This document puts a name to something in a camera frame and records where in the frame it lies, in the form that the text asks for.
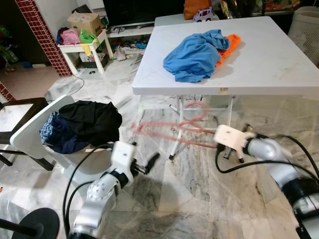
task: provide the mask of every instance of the television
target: television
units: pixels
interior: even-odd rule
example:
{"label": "television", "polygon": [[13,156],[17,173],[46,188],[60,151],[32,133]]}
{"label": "television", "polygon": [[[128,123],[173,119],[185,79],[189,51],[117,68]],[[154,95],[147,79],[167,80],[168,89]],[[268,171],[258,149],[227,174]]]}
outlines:
{"label": "television", "polygon": [[158,16],[183,13],[184,0],[103,0],[109,24],[129,25],[155,21]]}

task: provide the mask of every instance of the toy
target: toy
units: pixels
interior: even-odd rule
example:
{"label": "toy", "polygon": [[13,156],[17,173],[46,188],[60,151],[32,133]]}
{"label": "toy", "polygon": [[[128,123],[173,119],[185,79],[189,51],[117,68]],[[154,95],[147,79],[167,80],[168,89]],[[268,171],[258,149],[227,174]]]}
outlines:
{"label": "toy", "polygon": [[215,13],[212,11],[211,6],[202,8],[198,10],[196,15],[193,17],[193,21],[201,22],[201,21],[211,21]]}

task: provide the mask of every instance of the laundry basket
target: laundry basket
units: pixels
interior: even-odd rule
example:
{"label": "laundry basket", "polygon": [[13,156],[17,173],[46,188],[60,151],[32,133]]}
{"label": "laundry basket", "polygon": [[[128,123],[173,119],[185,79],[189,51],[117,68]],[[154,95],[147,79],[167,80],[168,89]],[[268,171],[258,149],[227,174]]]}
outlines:
{"label": "laundry basket", "polygon": [[319,66],[319,8],[304,6],[297,9],[288,36]]}

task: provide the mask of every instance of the white plastic chair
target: white plastic chair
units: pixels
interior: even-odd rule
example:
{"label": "white plastic chair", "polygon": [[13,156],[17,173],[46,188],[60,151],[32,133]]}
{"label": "white plastic chair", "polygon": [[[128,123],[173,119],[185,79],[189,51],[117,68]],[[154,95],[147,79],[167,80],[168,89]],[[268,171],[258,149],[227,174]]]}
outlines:
{"label": "white plastic chair", "polygon": [[[61,96],[33,118],[31,118],[23,127],[15,132],[10,138],[10,143],[20,151],[30,155],[31,157],[41,159],[44,158],[49,162],[55,160],[62,166],[62,173],[70,178],[75,166],[81,159],[87,155],[84,150],[73,154],[60,154],[54,152],[41,142],[39,130],[48,120],[51,112],[58,112],[65,105],[73,103],[71,96]],[[110,166],[110,152],[107,150],[94,152],[82,165],[78,168],[73,178],[73,183],[79,185],[83,182],[96,180]]]}

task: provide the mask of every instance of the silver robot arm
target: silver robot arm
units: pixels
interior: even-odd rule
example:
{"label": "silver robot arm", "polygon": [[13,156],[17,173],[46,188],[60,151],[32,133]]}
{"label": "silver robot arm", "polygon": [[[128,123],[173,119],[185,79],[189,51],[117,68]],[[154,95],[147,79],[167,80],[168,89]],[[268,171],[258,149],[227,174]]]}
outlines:
{"label": "silver robot arm", "polygon": [[[248,154],[258,161],[291,162],[292,155],[271,138],[258,138],[251,132],[241,132],[220,125],[214,140],[233,148],[241,156]],[[288,199],[299,227],[301,239],[319,239],[319,184],[305,171],[287,164],[265,164],[269,174]]]}
{"label": "silver robot arm", "polygon": [[119,191],[131,185],[139,172],[148,174],[160,156],[156,153],[143,167],[136,164],[134,154],[134,144],[115,142],[111,166],[89,186],[86,201],[74,221],[69,239],[102,238],[108,214],[116,206]]}

